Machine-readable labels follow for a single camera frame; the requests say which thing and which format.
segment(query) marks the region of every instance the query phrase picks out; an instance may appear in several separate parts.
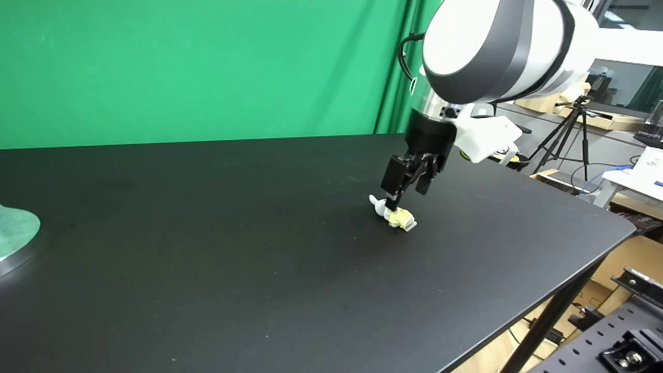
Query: black table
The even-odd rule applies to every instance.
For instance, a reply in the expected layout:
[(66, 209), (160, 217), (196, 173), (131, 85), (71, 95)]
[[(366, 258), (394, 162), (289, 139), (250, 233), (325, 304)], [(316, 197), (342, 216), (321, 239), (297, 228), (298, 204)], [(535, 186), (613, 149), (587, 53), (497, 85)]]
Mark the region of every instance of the black table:
[(2, 370), (451, 369), (565, 286), (559, 309), (633, 233), (460, 158), (404, 198), (418, 226), (389, 230), (366, 195), (402, 149), (349, 136), (0, 151), (0, 201), (45, 221), (43, 250), (0, 281)]

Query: table leg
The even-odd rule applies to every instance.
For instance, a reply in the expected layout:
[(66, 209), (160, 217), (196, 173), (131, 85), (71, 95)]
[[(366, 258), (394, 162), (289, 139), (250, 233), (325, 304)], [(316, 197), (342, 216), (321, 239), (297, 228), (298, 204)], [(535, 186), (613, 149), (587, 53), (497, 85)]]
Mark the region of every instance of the table leg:
[(544, 333), (558, 324), (558, 319), (564, 314), (564, 311), (571, 304), (575, 294), (585, 287), (585, 283), (592, 277), (596, 268), (602, 264), (598, 258), (591, 268), (587, 268), (583, 274), (577, 274), (574, 280), (570, 280), (544, 307), (541, 316), (535, 322), (532, 330), (524, 335), (519, 345), (513, 351), (510, 360), (504, 365), (504, 373), (518, 373), (526, 365), (526, 360), (535, 355), (539, 343), (543, 341)]
[(609, 183), (601, 189), (601, 192), (595, 198), (595, 206), (605, 209), (609, 198), (617, 192), (617, 184)]

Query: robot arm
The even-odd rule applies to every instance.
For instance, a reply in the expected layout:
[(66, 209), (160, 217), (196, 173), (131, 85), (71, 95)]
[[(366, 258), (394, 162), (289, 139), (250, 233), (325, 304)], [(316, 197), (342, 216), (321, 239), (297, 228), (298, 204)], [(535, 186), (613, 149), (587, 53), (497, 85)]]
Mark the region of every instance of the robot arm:
[(386, 198), (372, 197), (374, 212), (386, 220), (397, 216), (399, 197), (411, 184), (424, 195), (454, 144), (476, 163), (504, 141), (519, 136), (499, 115), (447, 119), (447, 104), (497, 104), (564, 91), (592, 64), (596, 28), (592, 15), (575, 0), (446, 0), (423, 39), (408, 149), (389, 159), (382, 183)]

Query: green backdrop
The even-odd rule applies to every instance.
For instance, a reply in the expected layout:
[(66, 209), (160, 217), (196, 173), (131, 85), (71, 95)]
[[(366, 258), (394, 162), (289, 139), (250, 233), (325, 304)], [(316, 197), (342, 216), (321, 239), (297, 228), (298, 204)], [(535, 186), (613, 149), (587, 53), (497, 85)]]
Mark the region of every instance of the green backdrop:
[(394, 50), (434, 5), (7, 3), (0, 147), (394, 131), (404, 94)]

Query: tripod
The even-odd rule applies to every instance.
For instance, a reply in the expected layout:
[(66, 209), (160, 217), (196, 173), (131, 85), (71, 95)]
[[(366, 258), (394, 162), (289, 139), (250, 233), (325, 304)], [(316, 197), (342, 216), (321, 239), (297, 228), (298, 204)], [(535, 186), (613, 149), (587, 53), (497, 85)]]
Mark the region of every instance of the tripod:
[(535, 167), (535, 173), (549, 162), (549, 159), (559, 159), (567, 136), (571, 134), (577, 119), (583, 119), (583, 176), (585, 181), (588, 179), (588, 141), (587, 141), (587, 109), (585, 106), (588, 104), (588, 95), (575, 97), (571, 104), (571, 111), (553, 129), (541, 144), (535, 149), (535, 154), (529, 159), (535, 159), (539, 151), (544, 151), (541, 162)]

